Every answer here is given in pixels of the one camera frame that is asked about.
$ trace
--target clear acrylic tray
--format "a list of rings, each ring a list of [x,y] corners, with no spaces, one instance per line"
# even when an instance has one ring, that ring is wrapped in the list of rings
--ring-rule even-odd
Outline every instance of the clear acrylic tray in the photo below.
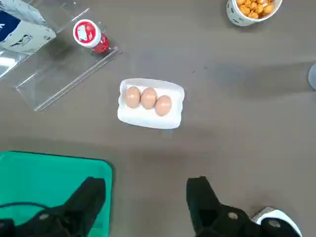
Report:
[[[52,9],[52,2],[49,0],[37,2],[40,2],[40,6],[46,9]],[[63,11],[67,14],[78,11],[78,8],[72,8],[71,11],[64,10],[63,2],[65,1],[63,0],[54,2],[55,11],[60,10],[57,6],[62,6]],[[108,34],[110,48],[101,54],[80,46],[73,39],[73,26],[80,19],[92,20],[105,32],[104,26],[89,8],[76,16],[66,15],[63,21],[58,22],[57,19],[47,17],[41,7],[36,5],[35,7],[57,32],[57,37],[35,54],[24,58],[22,63],[5,75],[4,81],[13,86],[34,111],[41,111],[113,59],[120,53],[120,50]]]

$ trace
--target white object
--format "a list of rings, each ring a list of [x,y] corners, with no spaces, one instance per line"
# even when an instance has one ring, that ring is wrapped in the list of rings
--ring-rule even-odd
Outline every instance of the white object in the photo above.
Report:
[[[227,12],[229,20],[233,22],[235,25],[249,26],[257,22],[265,21],[269,19],[270,17],[272,17],[280,8],[282,0],[275,0],[273,3],[275,5],[273,12],[267,15],[266,17],[263,17],[260,19],[252,19],[242,14],[242,12],[240,11],[237,5],[236,0],[228,0],[227,5],[226,5],[226,12]]]
[[[311,87],[316,90],[316,64],[314,64],[308,72],[308,82]]]
[[[91,40],[88,40],[90,32],[86,30],[86,25],[91,24],[95,29],[95,36],[91,38]],[[100,28],[93,22],[87,19],[79,20],[74,25],[73,29],[73,36],[76,42],[86,48],[94,48],[97,46],[101,41],[101,30]]]
[[[141,92],[148,87],[152,87],[157,93],[157,98],[162,95],[169,96],[172,101],[170,112],[160,117],[156,114],[155,108],[146,110],[141,103],[135,109],[127,107],[124,102],[124,96],[126,90],[131,86],[136,86]],[[184,89],[181,86],[163,80],[134,78],[123,80],[119,86],[119,91],[119,120],[132,125],[159,129],[172,129],[180,126],[184,99]]]
[[[39,11],[21,0],[0,2],[0,47],[33,54],[56,37]]]
[[[292,219],[286,215],[283,211],[274,209],[273,207],[266,207],[252,218],[252,221],[261,225],[261,222],[265,218],[278,218],[287,222],[292,228],[302,237],[302,233],[298,226],[292,221]]]

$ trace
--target paper cup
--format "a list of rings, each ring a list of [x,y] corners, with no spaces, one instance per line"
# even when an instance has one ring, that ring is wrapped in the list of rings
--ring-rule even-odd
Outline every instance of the paper cup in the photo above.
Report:
[[[273,10],[273,12],[269,15],[267,15],[266,17],[260,18],[260,19],[252,19],[249,18],[247,16],[245,16],[244,14],[242,14],[242,12],[240,11],[236,0],[228,0],[228,3],[226,5],[226,12],[228,15],[228,18],[231,22],[233,22],[235,25],[237,26],[250,26],[256,22],[261,22],[261,21],[265,21],[267,19],[269,19],[270,17],[272,17],[277,10],[280,8],[282,3],[282,0],[275,0],[274,4],[275,4],[275,8]]]

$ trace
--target gray table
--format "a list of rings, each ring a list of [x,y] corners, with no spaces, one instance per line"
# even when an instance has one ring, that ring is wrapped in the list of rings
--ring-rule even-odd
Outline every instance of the gray table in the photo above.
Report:
[[[0,87],[2,150],[109,160],[113,237],[193,236],[185,185],[199,175],[222,202],[249,214],[276,206],[313,236],[316,94],[307,73],[316,2],[286,0],[247,29],[228,22],[225,4],[93,1],[123,54],[41,113]],[[184,87],[179,129],[117,119],[119,84],[132,77]]]

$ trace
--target small bottle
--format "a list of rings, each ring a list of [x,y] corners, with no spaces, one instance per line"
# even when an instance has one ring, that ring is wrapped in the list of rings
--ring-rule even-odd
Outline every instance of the small bottle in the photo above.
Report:
[[[79,20],[74,25],[73,35],[76,42],[83,47],[102,53],[109,48],[109,40],[105,33],[90,20]]]

